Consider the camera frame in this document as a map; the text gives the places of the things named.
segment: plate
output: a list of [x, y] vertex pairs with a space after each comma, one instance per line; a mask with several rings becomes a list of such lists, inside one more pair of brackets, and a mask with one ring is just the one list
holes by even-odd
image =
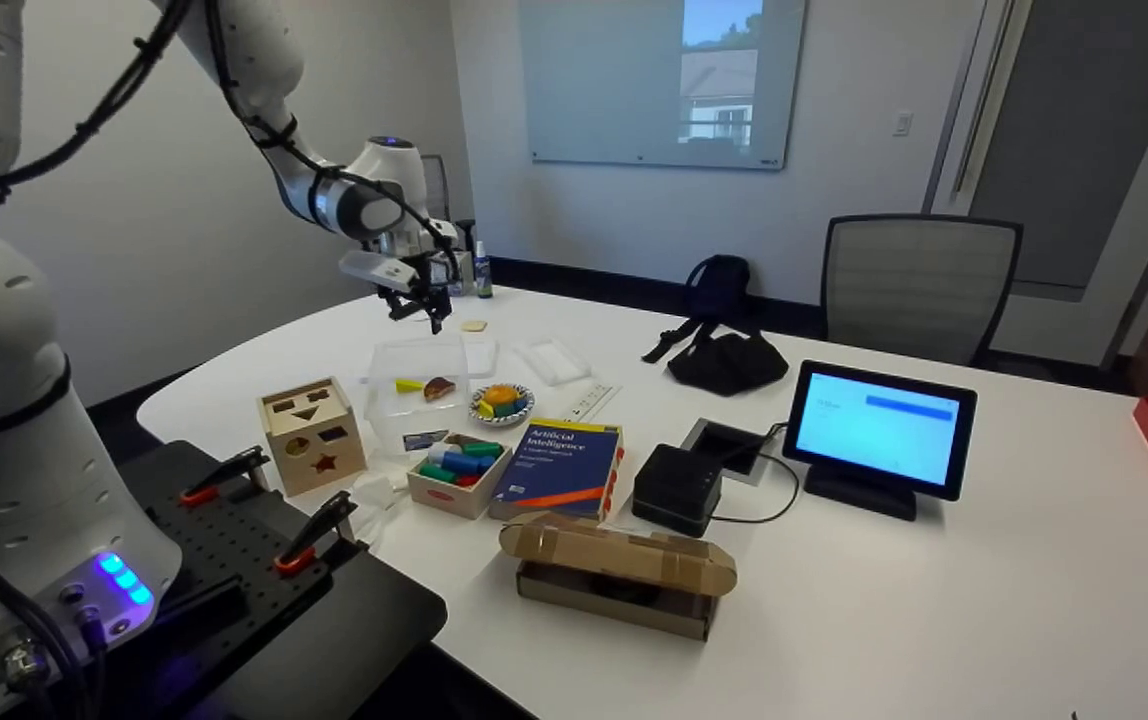
[[482, 386], [466, 400], [466, 417], [482, 429], [514, 429], [530, 417], [530, 392], [524, 386]]

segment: white robotic arm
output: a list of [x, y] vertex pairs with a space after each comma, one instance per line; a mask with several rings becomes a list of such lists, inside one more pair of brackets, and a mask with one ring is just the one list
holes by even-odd
[[422, 157], [409, 142], [377, 136], [350, 165], [319, 160], [286, 109], [299, 85], [299, 52], [280, 4], [269, 0], [195, 0], [181, 39], [209, 69], [229, 109], [275, 173], [284, 206], [364, 252], [345, 261], [372, 282], [395, 317], [429, 312], [433, 327], [451, 312], [447, 286], [463, 237], [429, 216]]
[[[20, 4], [0, 0], [0, 199], [6, 185], [36, 180], [66, 150], [13, 168], [20, 136]], [[299, 146], [284, 98], [299, 81], [299, 58], [269, 0], [157, 0], [164, 22], [222, 88], [233, 114], [275, 173], [284, 206], [335, 237], [358, 242], [348, 261], [377, 282], [391, 317], [429, 312], [433, 327], [447, 317], [459, 232], [422, 213], [418, 151], [401, 142], [372, 142], [358, 160], [335, 168]], [[95, 109], [99, 128], [133, 92]], [[57, 348], [52, 297], [42, 278], [0, 242], [0, 576], [57, 619], [25, 633], [14, 610], [0, 605], [0, 714], [20, 701], [20, 684], [79, 676], [91, 654], [52, 654], [79, 646], [79, 629], [107, 629], [107, 648], [141, 637], [161, 596], [181, 572], [181, 547], [136, 508], [113, 457], [105, 451], [71, 390], [71, 365]], [[36, 639], [59, 667], [30, 667]]]

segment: book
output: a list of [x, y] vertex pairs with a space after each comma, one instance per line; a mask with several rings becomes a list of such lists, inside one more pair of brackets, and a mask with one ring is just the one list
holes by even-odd
[[530, 417], [486, 517], [558, 512], [601, 520], [611, 512], [617, 462], [617, 425]]

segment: wooden block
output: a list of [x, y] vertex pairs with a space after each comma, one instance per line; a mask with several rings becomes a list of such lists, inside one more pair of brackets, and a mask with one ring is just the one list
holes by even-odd
[[258, 400], [258, 429], [284, 496], [364, 473], [364, 440], [335, 379], [299, 386]]

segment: window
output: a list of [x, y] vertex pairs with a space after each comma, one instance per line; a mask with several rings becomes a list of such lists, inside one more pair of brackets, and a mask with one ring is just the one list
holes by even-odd
[[524, 0], [530, 160], [783, 168], [802, 0]]

